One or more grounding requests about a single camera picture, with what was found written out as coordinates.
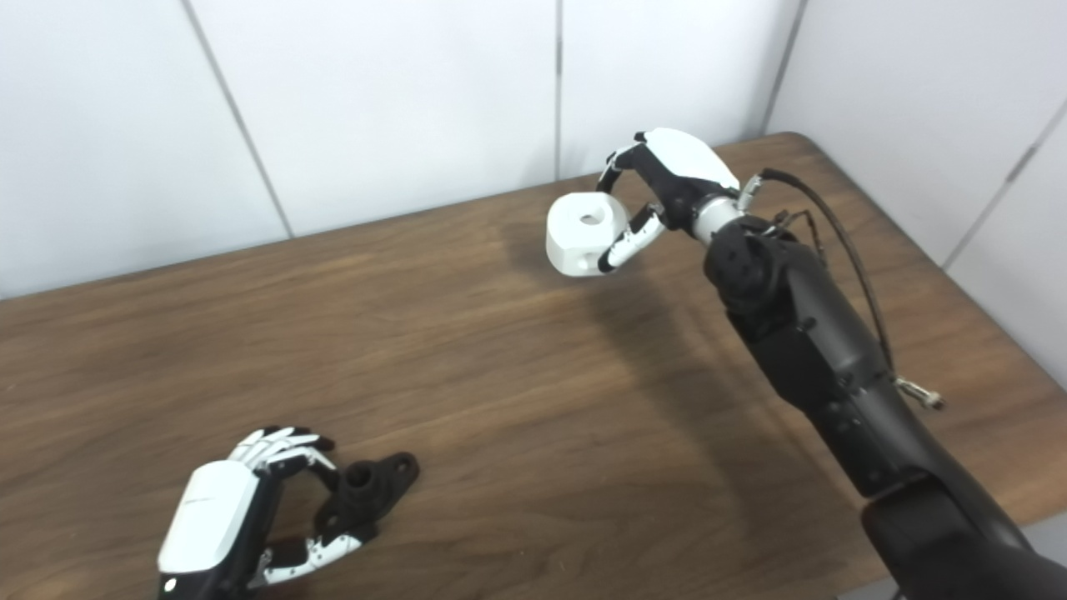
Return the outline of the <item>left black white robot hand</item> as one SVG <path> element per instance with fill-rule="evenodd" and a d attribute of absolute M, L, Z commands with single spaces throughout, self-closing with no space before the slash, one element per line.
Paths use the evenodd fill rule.
<path fill-rule="evenodd" d="M 246 435 L 225 458 L 195 468 L 158 554 L 158 598 L 251 599 L 373 540 L 371 523 L 268 540 L 287 478 L 308 471 L 332 493 L 339 490 L 338 467 L 327 456 L 333 448 L 332 440 L 306 427 L 270 426 Z"/>

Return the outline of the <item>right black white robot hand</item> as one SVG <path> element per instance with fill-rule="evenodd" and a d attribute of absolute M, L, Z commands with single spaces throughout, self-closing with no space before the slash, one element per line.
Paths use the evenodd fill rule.
<path fill-rule="evenodd" d="M 609 156 L 598 193 L 611 193 L 625 171 L 635 172 L 654 200 L 599 255 L 600 273 L 612 273 L 666 231 L 682 231 L 708 247 L 720 228 L 744 214 L 739 180 L 708 144 L 676 129 L 637 132 L 628 147 Z"/>

